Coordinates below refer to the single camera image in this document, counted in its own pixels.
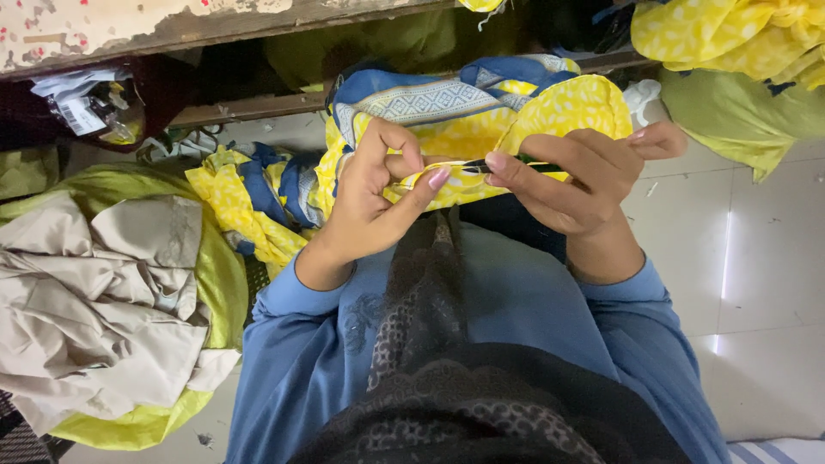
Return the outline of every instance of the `lime green fabric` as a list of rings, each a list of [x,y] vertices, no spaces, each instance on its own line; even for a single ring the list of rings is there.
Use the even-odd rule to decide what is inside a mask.
[[[785,89],[773,97],[743,73],[663,70],[662,101],[691,137],[727,159],[753,168],[761,182],[797,140],[825,136],[825,88]]]
[[[89,220],[127,198],[171,194],[201,201],[182,176],[133,163],[99,165],[66,179],[49,192],[1,205],[0,225],[36,208],[50,192],[58,190],[71,192]],[[221,236],[215,214],[205,203],[195,276],[198,298],[211,309],[210,333],[205,347],[240,349],[248,308],[243,260]],[[76,414],[50,433],[102,449],[144,449],[160,443],[180,428],[211,398],[209,392],[184,390],[172,408],[139,406],[116,420]]]
[[[43,192],[58,178],[54,146],[0,153],[0,200]]]
[[[483,56],[515,54],[519,8],[495,15],[479,32],[487,15],[449,8],[378,20],[292,32],[264,39],[269,64],[293,90],[309,92],[322,82],[329,52],[344,65],[359,59],[382,59],[399,73],[446,73]]]

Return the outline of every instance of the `crumpled beige cloth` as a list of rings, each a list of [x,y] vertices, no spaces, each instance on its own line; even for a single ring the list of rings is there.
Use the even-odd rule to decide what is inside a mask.
[[[87,222],[67,192],[0,227],[0,389],[38,435],[212,391],[240,353],[201,350],[201,207],[127,200]]]

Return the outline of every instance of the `paper tag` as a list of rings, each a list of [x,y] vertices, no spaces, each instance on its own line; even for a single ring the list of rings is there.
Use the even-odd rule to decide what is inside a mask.
[[[67,100],[59,105],[59,109],[75,135],[91,134],[106,128],[106,123],[89,109],[88,98]]]

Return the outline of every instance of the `blue long-sleeve shirt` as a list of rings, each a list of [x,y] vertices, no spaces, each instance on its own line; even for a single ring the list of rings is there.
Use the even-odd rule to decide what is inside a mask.
[[[471,343],[518,343],[638,393],[692,462],[730,463],[699,365],[653,265],[609,286],[576,282],[553,256],[462,224]],[[227,464],[285,462],[366,391],[395,249],[358,260],[350,280],[313,291],[293,260],[258,293]]]

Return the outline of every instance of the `scissors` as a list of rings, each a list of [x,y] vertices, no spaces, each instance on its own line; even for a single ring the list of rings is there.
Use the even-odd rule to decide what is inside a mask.
[[[535,158],[531,157],[529,154],[519,153],[516,155],[516,159],[522,161],[522,163],[527,163],[528,166],[535,169],[540,173],[563,173],[564,169],[561,169],[557,164],[551,163],[538,163]],[[493,171],[487,166],[483,159],[475,159],[474,161],[468,161],[467,163],[462,164],[464,167],[462,171],[466,173],[477,173],[477,174],[492,174]]]

